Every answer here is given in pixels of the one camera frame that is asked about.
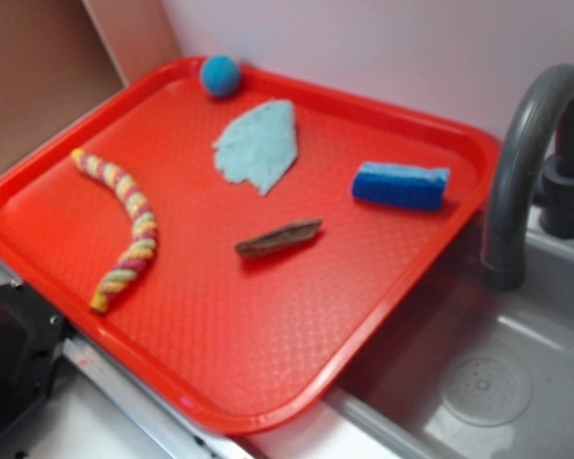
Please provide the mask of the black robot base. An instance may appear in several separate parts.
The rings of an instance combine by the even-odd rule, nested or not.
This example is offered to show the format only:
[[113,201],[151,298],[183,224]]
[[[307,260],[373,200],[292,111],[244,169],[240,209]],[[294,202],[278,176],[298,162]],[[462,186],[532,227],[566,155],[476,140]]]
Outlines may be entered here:
[[0,440],[50,398],[67,328],[30,285],[0,285]]

